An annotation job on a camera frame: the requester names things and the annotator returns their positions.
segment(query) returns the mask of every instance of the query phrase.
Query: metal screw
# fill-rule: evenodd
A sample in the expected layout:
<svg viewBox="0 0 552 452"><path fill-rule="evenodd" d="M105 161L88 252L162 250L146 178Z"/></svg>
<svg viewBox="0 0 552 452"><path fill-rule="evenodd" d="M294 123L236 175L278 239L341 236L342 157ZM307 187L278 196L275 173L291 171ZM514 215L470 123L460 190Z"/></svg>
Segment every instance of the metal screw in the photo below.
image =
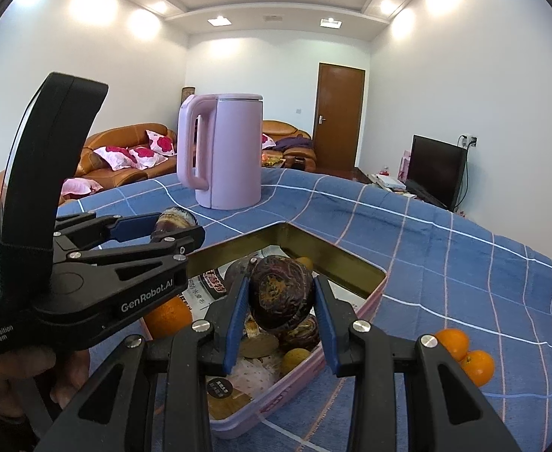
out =
<svg viewBox="0 0 552 452"><path fill-rule="evenodd" d="M357 321L353 321L353 329L355 331L359 331L360 333L367 333L370 331L370 323L367 321L364 321L363 319L358 319Z"/></svg>
<svg viewBox="0 0 552 452"><path fill-rule="evenodd" d="M427 348L435 348L437 346L437 339L431 334L422 335L420 342Z"/></svg>
<svg viewBox="0 0 552 452"><path fill-rule="evenodd" d="M208 331L211 327L211 323L209 323L205 319L199 319L198 321L194 321L192 323L192 329L198 333L203 333L205 331Z"/></svg>
<svg viewBox="0 0 552 452"><path fill-rule="evenodd" d="M127 348L135 348L139 347L142 344L142 337L136 334L133 334L129 338L127 338L127 342L125 345L127 345Z"/></svg>

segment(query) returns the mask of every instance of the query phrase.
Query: wall socket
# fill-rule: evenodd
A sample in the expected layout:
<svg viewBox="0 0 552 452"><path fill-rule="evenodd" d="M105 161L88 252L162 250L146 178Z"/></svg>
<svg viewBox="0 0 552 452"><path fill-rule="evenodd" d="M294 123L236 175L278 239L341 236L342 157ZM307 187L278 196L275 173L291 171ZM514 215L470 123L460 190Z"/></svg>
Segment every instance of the wall socket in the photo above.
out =
<svg viewBox="0 0 552 452"><path fill-rule="evenodd" d="M471 146L477 147L477 136L462 136L462 147L466 147L467 149Z"/></svg>

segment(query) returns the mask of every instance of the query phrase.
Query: pink electric kettle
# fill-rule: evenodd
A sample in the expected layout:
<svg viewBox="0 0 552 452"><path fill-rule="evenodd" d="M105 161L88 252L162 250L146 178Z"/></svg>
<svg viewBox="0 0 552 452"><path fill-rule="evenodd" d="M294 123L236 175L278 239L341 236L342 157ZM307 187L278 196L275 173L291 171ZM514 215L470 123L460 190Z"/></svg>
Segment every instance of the pink electric kettle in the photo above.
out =
<svg viewBox="0 0 552 452"><path fill-rule="evenodd" d="M261 95L191 95L182 104L177 125L177 177L196 190L201 206L242 209L261 199L262 100Z"/></svg>

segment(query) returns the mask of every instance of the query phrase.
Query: black flat screen tv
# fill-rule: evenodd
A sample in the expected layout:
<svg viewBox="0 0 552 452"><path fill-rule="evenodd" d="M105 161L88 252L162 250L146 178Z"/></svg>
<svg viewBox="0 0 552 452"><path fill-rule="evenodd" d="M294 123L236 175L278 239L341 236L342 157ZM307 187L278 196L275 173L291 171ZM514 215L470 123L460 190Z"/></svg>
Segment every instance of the black flat screen tv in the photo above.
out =
<svg viewBox="0 0 552 452"><path fill-rule="evenodd" d="M466 149L414 136L406 187L427 202L453 211L466 167Z"/></svg>

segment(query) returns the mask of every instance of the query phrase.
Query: wooden door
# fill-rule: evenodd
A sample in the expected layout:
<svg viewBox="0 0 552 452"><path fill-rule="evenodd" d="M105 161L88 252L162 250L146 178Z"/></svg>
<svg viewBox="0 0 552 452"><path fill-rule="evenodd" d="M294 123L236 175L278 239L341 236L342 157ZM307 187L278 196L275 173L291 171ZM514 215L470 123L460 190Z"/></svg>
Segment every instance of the wooden door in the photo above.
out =
<svg viewBox="0 0 552 452"><path fill-rule="evenodd" d="M320 63L313 134L319 169L355 167L364 78L364 70Z"/></svg>

